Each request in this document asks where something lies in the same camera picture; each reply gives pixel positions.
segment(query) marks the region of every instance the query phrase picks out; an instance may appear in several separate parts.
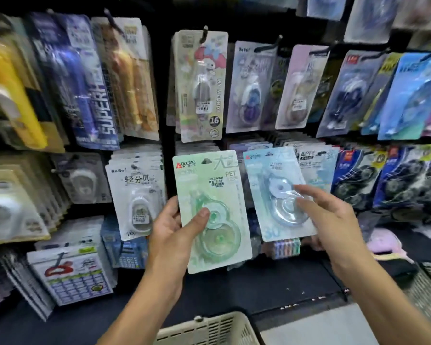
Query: right hand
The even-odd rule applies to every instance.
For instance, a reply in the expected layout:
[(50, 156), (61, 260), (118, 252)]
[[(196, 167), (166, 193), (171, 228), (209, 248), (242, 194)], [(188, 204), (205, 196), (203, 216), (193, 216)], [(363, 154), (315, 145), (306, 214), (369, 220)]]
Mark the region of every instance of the right hand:
[(332, 269), (340, 279), (356, 260), (373, 260), (349, 203), (313, 186), (294, 185), (294, 189), (313, 197), (314, 202), (298, 198), (297, 204), (316, 226)]

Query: green correction tape package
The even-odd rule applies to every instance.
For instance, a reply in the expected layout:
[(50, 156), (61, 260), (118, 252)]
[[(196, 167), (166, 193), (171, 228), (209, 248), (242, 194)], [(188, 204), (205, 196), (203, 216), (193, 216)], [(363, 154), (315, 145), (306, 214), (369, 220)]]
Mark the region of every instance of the green correction tape package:
[(188, 272), (216, 269), (252, 258), (238, 159), (234, 150), (173, 158), (182, 225), (206, 207), (211, 214), (193, 242)]

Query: my melody character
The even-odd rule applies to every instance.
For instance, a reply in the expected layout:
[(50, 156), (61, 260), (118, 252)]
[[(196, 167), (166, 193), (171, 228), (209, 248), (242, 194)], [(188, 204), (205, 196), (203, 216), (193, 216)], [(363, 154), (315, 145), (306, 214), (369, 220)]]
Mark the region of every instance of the my melody character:
[(216, 84), (215, 70), (217, 68), (225, 69), (227, 59), (218, 48), (212, 48), (210, 44), (204, 44), (195, 51), (195, 60), (206, 63), (208, 76), (211, 84)]

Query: left hand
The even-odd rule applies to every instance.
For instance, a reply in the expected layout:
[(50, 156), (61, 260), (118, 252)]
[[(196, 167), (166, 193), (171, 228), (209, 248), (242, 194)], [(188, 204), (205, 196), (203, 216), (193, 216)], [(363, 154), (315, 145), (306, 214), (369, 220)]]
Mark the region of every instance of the left hand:
[(182, 280), (190, 260), (193, 240), (204, 230), (210, 212), (201, 209), (182, 227), (177, 196), (169, 199), (153, 222), (150, 235), (146, 274), (159, 279), (175, 293), (175, 301), (182, 292)]

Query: hand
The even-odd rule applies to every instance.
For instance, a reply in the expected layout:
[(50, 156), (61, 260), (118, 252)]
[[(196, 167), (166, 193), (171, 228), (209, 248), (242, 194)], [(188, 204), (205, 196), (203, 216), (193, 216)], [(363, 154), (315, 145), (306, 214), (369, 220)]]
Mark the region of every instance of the hand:
[(297, 204), (316, 226), (332, 269), (340, 279), (353, 261), (368, 257), (373, 260), (349, 203), (309, 185), (295, 185), (294, 189), (314, 198), (314, 202), (299, 198)]
[(175, 301), (182, 292), (182, 280), (190, 260), (193, 240), (206, 227), (209, 214), (209, 210), (203, 208), (182, 227), (179, 202), (174, 196), (153, 222), (146, 274), (159, 279), (159, 283), (172, 290)]

